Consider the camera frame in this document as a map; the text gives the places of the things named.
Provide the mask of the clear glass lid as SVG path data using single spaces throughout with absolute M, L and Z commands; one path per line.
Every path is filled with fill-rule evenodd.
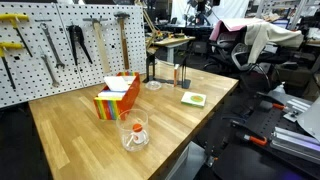
M 149 81 L 145 87 L 149 90 L 159 90 L 162 84 L 159 81 Z

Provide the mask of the orange white tall box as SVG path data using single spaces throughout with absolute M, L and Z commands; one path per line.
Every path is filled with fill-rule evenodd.
M 175 64 L 174 65 L 174 79 L 173 79 L 174 87 L 176 87 L 178 85 L 179 72 L 180 72 L 180 64 Z

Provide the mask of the green white card box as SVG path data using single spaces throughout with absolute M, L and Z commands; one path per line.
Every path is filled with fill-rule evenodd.
M 181 102 L 192 106 L 203 107 L 206 102 L 206 96 L 194 92 L 185 92 L 181 98 Z

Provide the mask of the clear glass jar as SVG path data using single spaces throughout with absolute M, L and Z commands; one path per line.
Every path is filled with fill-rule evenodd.
M 141 109 L 130 109 L 122 112 L 116 120 L 116 126 L 119 132 L 119 137 L 122 146 L 127 151 L 142 150 L 149 142 L 148 130 L 148 114 Z M 133 125 L 139 123 L 143 126 L 145 133 L 145 141 L 141 144 L 136 144 L 133 141 Z

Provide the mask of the white paper pad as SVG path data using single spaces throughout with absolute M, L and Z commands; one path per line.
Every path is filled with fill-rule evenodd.
M 104 81 L 112 91 L 127 91 L 129 88 L 122 76 L 107 76 Z

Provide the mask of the small orange-capped white bottle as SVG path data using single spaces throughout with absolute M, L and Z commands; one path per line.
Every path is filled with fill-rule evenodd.
M 136 123 L 132 127 L 133 129 L 133 141 L 136 144 L 141 144 L 145 141 L 145 133 L 143 131 L 143 126 L 139 123 Z

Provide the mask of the background wooden desk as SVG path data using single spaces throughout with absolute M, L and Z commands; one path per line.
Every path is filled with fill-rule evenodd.
M 160 41 L 152 40 L 149 38 L 146 41 L 146 50 L 149 53 L 155 52 L 155 47 L 166 47 L 167 48 L 167 61 L 169 63 L 174 62 L 174 49 L 178 46 L 186 44 L 191 40 L 194 40 L 194 36 L 183 36 L 182 38 L 165 38 Z

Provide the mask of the rainbow striped orange box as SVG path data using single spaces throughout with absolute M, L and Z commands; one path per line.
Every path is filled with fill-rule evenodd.
M 129 110 L 140 91 L 140 75 L 138 72 L 119 72 L 129 85 L 127 91 L 112 91 L 105 83 L 105 87 L 94 98 L 97 115 L 103 120 L 116 120 L 118 116 Z

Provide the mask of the black office chair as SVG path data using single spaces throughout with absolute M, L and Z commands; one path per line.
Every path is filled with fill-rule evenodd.
M 271 87 L 267 72 L 262 68 L 261 63 L 269 63 L 274 53 L 263 51 L 255 63 L 249 63 L 251 47 L 244 44 L 244 35 L 243 29 L 233 32 L 219 32 L 218 38 L 210 43 L 213 48 L 213 54 L 210 55 L 212 61 L 205 64 L 203 69 L 206 70 L 209 66 L 216 65 L 220 72 L 250 73 L 258 68 L 266 78 L 268 87 Z

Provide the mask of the pink cloth on chair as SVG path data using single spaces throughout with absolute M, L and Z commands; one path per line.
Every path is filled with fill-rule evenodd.
M 209 37 L 211 41 L 216 41 L 219 34 L 225 31 L 233 32 L 238 31 L 242 27 L 254 23 L 263 22 L 263 19 L 259 18 L 230 18 L 230 19 L 221 19 L 217 22 L 213 31 Z

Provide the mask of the black pliers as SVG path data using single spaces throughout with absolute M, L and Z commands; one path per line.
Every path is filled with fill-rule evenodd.
M 78 64 L 76 43 L 79 43 L 79 45 L 83 49 L 88 61 L 90 63 L 93 63 L 93 61 L 88 53 L 88 50 L 85 46 L 84 35 L 83 35 L 83 31 L 82 31 L 81 27 L 78 25 L 70 25 L 67 27 L 67 31 L 69 32 L 69 36 L 70 36 L 72 55 L 74 57 L 75 64 Z

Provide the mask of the short silver wrench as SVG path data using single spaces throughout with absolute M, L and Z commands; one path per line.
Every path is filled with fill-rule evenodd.
M 53 73 L 52 73 L 52 70 L 51 70 L 51 68 L 50 68 L 50 65 L 49 65 L 47 56 L 46 56 L 45 54 L 41 54 L 40 57 L 41 57 L 42 60 L 44 61 L 45 66 L 46 66 L 46 68 L 47 68 L 47 70 L 48 70 L 48 72 L 49 72 L 49 75 L 50 75 L 51 79 L 52 79 L 52 86 L 53 86 L 53 87 L 59 87 L 60 84 L 59 84 L 59 82 L 55 79 L 55 77 L 54 77 L 54 75 L 53 75 Z

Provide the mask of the beige cloth on chair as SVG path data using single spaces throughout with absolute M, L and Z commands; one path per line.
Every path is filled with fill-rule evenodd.
M 246 27 L 244 43 L 251 46 L 249 64 L 254 64 L 265 45 L 269 42 L 280 46 L 298 48 L 303 41 L 300 30 L 290 31 L 269 22 L 250 24 Z

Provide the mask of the white pegboard panel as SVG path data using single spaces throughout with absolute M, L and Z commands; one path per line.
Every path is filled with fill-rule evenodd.
M 120 25 L 114 16 L 117 12 L 129 14 L 129 17 L 124 20 L 129 59 L 128 70 L 124 67 Z M 113 76 L 119 72 L 144 73 L 146 71 L 143 13 L 140 6 L 1 2 L 0 14 L 25 14 L 29 17 L 28 20 L 21 20 L 18 28 L 32 53 L 32 55 L 28 54 L 11 23 L 1 21 L 0 41 L 23 45 L 22 49 L 4 51 L 16 89 L 12 88 L 1 61 L 1 108 L 100 84 L 105 76 Z M 92 23 L 84 21 L 84 18 L 90 17 L 101 19 L 101 31 L 111 69 L 109 73 L 103 72 Z M 60 60 L 65 64 L 64 69 L 55 67 L 56 59 L 40 23 L 46 23 L 48 26 Z M 78 64 L 75 64 L 67 31 L 70 25 L 81 27 L 84 43 L 93 63 L 88 61 L 83 49 L 79 43 L 76 43 Z M 60 84 L 59 87 L 52 86 L 52 79 L 40 57 L 41 54 L 47 56 L 52 73 Z

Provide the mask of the long silver wrench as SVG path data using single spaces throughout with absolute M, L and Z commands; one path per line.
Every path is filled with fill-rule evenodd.
M 60 60 L 60 57 L 59 57 L 59 55 L 58 55 L 58 53 L 57 53 L 57 50 L 56 50 L 56 48 L 55 48 L 55 45 L 54 45 L 54 43 L 53 43 L 53 40 L 52 40 L 52 38 L 51 38 L 51 35 L 50 35 L 50 32 L 49 32 L 49 29 L 48 29 L 48 26 L 46 25 L 46 23 L 40 23 L 40 27 L 41 27 L 41 29 L 43 30 L 43 32 L 44 32 L 44 34 L 45 34 L 45 36 L 46 36 L 46 38 L 47 38 L 47 41 L 48 41 L 48 43 L 49 43 L 49 46 L 51 47 L 51 49 L 52 49 L 52 52 L 53 52 L 53 55 L 54 55 L 54 57 L 55 57 L 55 59 L 56 59 L 56 68 L 65 68 L 65 64 Z

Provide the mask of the silver aluminium extrusion bars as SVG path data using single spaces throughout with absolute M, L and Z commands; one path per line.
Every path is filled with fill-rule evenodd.
M 280 127 L 275 127 L 270 136 L 270 146 L 304 160 L 320 164 L 320 142 Z

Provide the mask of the orange-handled black tool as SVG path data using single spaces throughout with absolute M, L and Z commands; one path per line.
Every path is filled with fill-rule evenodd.
M 250 141 L 260 146 L 265 146 L 267 144 L 267 139 L 265 137 L 257 137 L 244 132 L 237 132 L 236 136 L 241 140 Z

